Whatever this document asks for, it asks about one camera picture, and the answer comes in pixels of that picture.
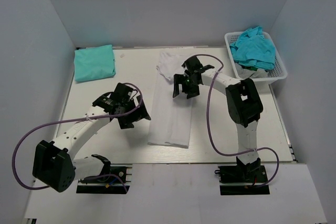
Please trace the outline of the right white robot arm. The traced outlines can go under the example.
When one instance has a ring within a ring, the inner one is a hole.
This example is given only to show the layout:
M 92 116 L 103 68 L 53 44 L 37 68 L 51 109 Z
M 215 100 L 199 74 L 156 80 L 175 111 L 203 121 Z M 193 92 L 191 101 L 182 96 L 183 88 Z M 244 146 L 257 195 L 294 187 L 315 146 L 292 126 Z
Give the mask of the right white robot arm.
M 209 87 L 206 125 L 211 146 L 221 156 L 235 156 L 237 165 L 239 165 L 237 168 L 238 177 L 245 182 L 250 181 L 255 177 L 256 169 L 261 163 L 257 151 L 257 126 L 264 109 L 255 83 L 250 78 L 239 80 L 222 73 L 223 63 L 217 70 L 212 65 L 203 65 L 198 59 L 199 56 L 197 54 L 187 58 L 182 64 L 183 73 L 174 74 L 173 98 L 183 92 L 187 99 L 191 99 L 200 94 L 200 85 Z M 209 114 L 211 95 L 214 89 L 226 96 L 228 113 L 237 129 L 237 153 L 222 153 L 214 144 Z

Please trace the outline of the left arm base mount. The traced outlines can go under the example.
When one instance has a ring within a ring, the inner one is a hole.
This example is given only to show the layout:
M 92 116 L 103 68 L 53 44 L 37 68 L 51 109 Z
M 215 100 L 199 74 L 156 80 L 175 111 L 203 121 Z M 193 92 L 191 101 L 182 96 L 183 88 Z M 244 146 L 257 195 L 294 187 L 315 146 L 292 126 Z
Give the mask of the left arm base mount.
M 130 189 L 132 165 L 111 165 L 106 177 L 84 179 L 77 183 L 77 194 L 125 195 Z

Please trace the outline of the white t shirt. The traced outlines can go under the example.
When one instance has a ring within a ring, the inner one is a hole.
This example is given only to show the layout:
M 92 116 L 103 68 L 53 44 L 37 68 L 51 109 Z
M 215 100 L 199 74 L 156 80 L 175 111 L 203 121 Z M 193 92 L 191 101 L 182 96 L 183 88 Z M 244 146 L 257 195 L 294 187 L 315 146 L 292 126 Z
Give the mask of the white t shirt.
M 193 100 L 187 99 L 182 93 L 173 98 L 174 74 L 184 72 L 182 63 L 187 58 L 184 55 L 160 52 L 156 65 L 149 145 L 189 147 Z

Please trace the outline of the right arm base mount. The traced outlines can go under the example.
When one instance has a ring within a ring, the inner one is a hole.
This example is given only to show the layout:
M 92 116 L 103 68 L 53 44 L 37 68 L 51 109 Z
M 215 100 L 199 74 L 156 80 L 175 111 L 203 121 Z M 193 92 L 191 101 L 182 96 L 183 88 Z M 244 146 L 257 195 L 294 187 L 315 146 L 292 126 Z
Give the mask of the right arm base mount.
M 260 158 L 248 164 L 236 159 L 236 165 L 219 166 L 215 171 L 219 178 L 222 196 L 269 195 L 266 169 Z

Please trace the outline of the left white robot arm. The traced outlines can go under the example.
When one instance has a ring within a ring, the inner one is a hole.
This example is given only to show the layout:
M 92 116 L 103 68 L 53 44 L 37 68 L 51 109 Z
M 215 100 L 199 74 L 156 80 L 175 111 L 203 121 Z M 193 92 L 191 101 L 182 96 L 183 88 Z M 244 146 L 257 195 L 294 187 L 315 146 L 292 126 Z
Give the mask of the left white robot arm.
M 92 154 L 77 159 L 81 148 L 100 129 L 117 119 L 120 129 L 131 129 L 139 120 L 150 120 L 140 89 L 131 83 L 118 83 L 114 91 L 95 99 L 85 115 L 72 119 L 72 127 L 47 142 L 36 146 L 33 176 L 61 193 L 75 180 L 104 182 L 113 176 L 111 162 Z

